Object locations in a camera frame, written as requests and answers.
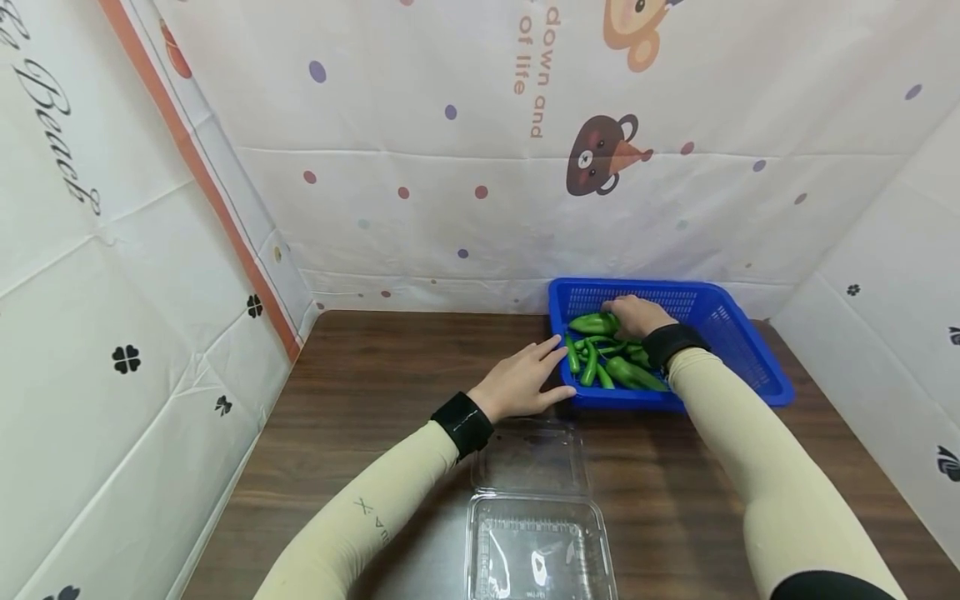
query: purple dot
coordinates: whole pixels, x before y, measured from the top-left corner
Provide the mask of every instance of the purple dot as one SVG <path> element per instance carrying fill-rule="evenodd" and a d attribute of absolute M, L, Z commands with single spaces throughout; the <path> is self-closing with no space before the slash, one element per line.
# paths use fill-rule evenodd
<path fill-rule="evenodd" d="M 324 66 L 320 64 L 318 60 L 310 61 L 310 77 L 318 84 L 326 81 L 326 69 L 324 69 Z"/>

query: brown tabletop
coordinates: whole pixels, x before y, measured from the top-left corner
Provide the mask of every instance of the brown tabletop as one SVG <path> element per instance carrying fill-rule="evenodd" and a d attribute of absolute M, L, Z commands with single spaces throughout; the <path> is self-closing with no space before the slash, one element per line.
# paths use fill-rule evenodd
<path fill-rule="evenodd" d="M 780 417 L 863 522 L 911 600 L 956 598 L 960 572 L 769 326 L 797 389 Z M 454 392 L 548 335 L 545 317 L 332 311 L 321 316 L 230 498 L 187 600 L 253 597 L 286 543 Z M 622 600 L 751 599 L 742 505 L 683 415 L 552 415 L 584 439 Z M 464 461 L 377 557 L 355 598 L 466 598 Z"/>

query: green pepper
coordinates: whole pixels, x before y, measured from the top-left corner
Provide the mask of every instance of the green pepper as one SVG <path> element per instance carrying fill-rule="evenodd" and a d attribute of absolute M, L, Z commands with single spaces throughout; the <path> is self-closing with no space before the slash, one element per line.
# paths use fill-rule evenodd
<path fill-rule="evenodd" d="M 568 325 L 577 333 L 584 335 L 613 336 L 620 328 L 620 321 L 611 313 L 593 313 L 577 317 Z"/>
<path fill-rule="evenodd" d="M 611 343 L 612 343 L 612 342 L 615 342 L 615 341 L 616 341 L 616 340 L 614 340 L 613 338 L 610 338 L 610 337 L 608 337 L 608 336 L 606 336 L 606 335 L 591 335 L 590 337 L 584 338 L 583 340 L 577 340 L 576 342 L 574 342 L 573 347 L 576 348 L 576 349 L 578 349 L 578 350 L 587 349 L 587 346 L 586 346 L 587 340 L 590 340 L 590 341 L 593 342 L 594 344 L 596 344 L 597 342 L 611 342 Z"/>
<path fill-rule="evenodd" d="M 580 357 L 577 356 L 577 350 L 573 347 L 570 336 L 564 336 L 564 342 L 566 343 L 566 362 L 570 363 L 570 372 L 577 374 L 580 372 Z"/>
<path fill-rule="evenodd" d="M 597 356 L 597 348 L 593 342 L 587 340 L 587 365 L 584 367 L 584 374 L 580 375 L 580 385 L 585 388 L 593 385 L 593 379 L 597 375 L 597 367 L 599 367 Z"/>
<path fill-rule="evenodd" d="M 640 365 L 644 369 L 650 369 L 650 355 L 647 354 L 647 351 L 643 348 L 627 348 L 627 356 L 630 357 L 630 362 L 635 365 Z"/>
<path fill-rule="evenodd" d="M 668 388 L 655 375 L 642 367 L 628 363 L 622 356 L 614 356 L 607 361 L 607 373 L 617 383 L 630 390 L 668 391 Z"/>
<path fill-rule="evenodd" d="M 620 342 L 616 346 L 607 346 L 606 348 L 598 348 L 598 354 L 617 354 L 620 350 L 624 349 L 627 346 L 626 342 Z"/>
<path fill-rule="evenodd" d="M 603 365 L 597 365 L 597 379 L 600 380 L 600 387 L 604 390 L 615 390 L 613 386 L 613 380 L 610 379 L 610 374 L 606 369 L 603 368 Z"/>

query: blue basket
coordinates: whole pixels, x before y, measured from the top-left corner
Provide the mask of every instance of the blue basket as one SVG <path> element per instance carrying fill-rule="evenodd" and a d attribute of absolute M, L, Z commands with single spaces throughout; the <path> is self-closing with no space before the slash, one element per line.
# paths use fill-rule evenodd
<path fill-rule="evenodd" d="M 696 327 L 713 353 L 747 382 L 770 406 L 786 406 L 793 400 L 793 386 L 783 374 L 773 352 L 730 294 L 712 283 L 699 281 L 644 281 L 638 279 L 554 279 L 550 283 L 550 327 L 554 333 L 569 333 L 566 324 L 581 315 L 600 311 L 604 300 L 635 294 L 661 305 L 681 323 Z M 585 388 L 561 364 L 564 384 L 577 389 L 573 403 L 589 408 L 646 409 L 683 412 L 684 405 L 672 392 L 604 390 Z"/>

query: black wrist band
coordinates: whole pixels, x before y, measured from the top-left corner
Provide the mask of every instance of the black wrist band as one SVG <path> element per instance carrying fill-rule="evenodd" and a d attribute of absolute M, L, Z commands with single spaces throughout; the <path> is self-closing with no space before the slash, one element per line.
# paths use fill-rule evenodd
<path fill-rule="evenodd" d="M 483 449 L 493 435 L 493 425 L 487 415 L 463 392 L 457 392 L 430 419 L 435 420 L 456 444 L 460 452 L 457 462 L 464 460 L 470 452 Z"/>
<path fill-rule="evenodd" d="M 655 329 L 643 339 L 643 349 L 650 356 L 650 366 L 666 374 L 666 363 L 674 354 L 686 348 L 710 350 L 704 338 L 690 325 L 674 323 Z"/>

